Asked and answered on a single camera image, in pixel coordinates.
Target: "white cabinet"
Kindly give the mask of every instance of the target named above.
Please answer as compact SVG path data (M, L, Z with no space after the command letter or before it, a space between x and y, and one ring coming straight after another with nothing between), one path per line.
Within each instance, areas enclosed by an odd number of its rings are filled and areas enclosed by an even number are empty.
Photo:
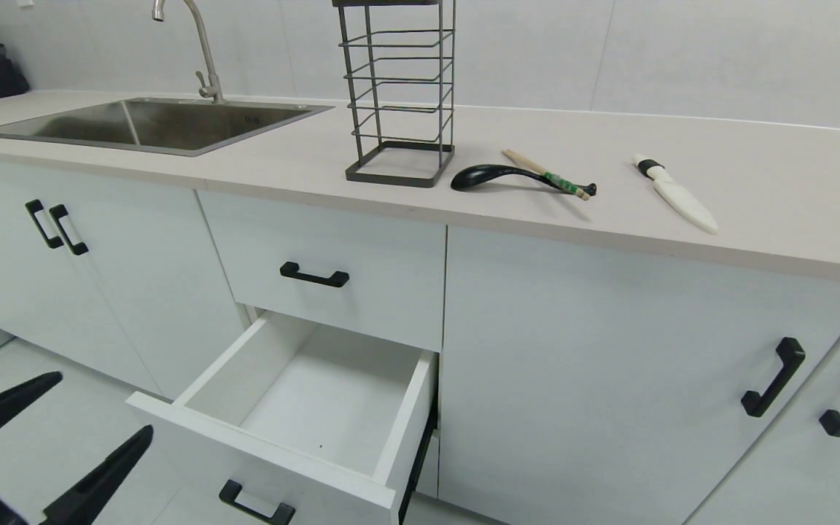
M97 283L160 393L176 398L246 328L196 193L56 170L30 177L89 249L66 256Z
M51 249L44 239L58 239L47 216L47 207L57 203L33 188L34 171L0 163L0 328L157 392L96 283L74 263L65 243L51 242ZM28 203L40 210L29 210Z
M440 351L446 226L200 192L239 303Z
M840 414L840 349L808 379L690 525L840 523L840 437L820 417Z
M173 399L244 323L193 190L0 163L0 328Z
M461 228L448 257L440 498L511 525L682 523L840 335L840 283Z
M173 403L141 393L128 403L184 482L236 512L394 525L429 442L436 362L427 350L267 312ZM254 502L236 501L240 493Z

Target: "backsplash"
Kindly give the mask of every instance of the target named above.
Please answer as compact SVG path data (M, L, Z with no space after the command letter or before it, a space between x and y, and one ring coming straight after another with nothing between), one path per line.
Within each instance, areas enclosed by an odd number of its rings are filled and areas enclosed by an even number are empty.
M197 0L226 96L344 99L330 0ZM388 9L417 23L429 7ZM190 11L150 0L0 0L38 90L195 93ZM840 2L458 0L456 102L840 127Z

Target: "black holder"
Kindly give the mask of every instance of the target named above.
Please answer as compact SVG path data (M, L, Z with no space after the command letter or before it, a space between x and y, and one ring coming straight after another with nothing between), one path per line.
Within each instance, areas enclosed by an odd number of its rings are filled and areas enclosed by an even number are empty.
M432 188L439 182L440 176L446 170L446 166L453 160L454 152L454 81L452 70L454 69L454 57L456 57L456 0L452 0L452 24L446 27L446 10L443 3L446 0L333 0L334 7L339 9L339 23L346 56L346 76L348 82L349 99L348 109L352 110L352 123L354 130L352 136L356 137L356 148L359 153L359 160L346 169L346 179L353 182L371 182L376 184L393 184L397 186L411 186L416 188ZM399 30L399 31L373 31L371 30L371 7L382 6L436 6L439 11L439 26L437 29L429 30ZM365 33L361 36L352 37L348 34L346 22L347 7L362 7L365 16ZM384 43L378 39L390 39L396 37L396 42ZM449 42L450 49L447 52L446 44ZM364 49L367 51L367 63L353 67L352 50ZM399 51L396 56L377 56L385 53L384 50ZM435 55L424 54L431 51ZM437 61L439 69L437 74L431 77L411 76L384 76L379 74L378 69L384 64L404 61ZM357 94L356 82L370 83L367 90ZM436 104L383 104L379 102L378 88L384 85L429 85L439 88L439 96ZM359 111L367 111L367 117L360 115ZM416 136L391 136L382 132L382 117L384 112L417 113L435 116L437 118L437 133L431 139L421 139ZM373 130L363 130L363 127L370 125ZM376 146L365 152L363 139L373 139ZM373 159L391 149L414 150L414 152L436 152L437 169L429 177L423 176L396 176L384 175L381 173L365 173L365 168Z

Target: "sink basin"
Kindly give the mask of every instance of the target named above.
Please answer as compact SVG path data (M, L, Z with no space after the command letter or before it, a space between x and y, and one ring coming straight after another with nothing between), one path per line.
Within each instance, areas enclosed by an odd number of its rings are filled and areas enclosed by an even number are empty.
M0 126L0 139L196 157L330 106L133 98Z

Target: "open drawer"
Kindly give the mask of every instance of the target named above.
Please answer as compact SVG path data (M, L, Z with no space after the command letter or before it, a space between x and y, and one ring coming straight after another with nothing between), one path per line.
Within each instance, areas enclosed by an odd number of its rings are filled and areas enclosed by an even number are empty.
M140 392L127 403L184 482L236 512L392 525L429 444L436 359L268 312L173 403Z

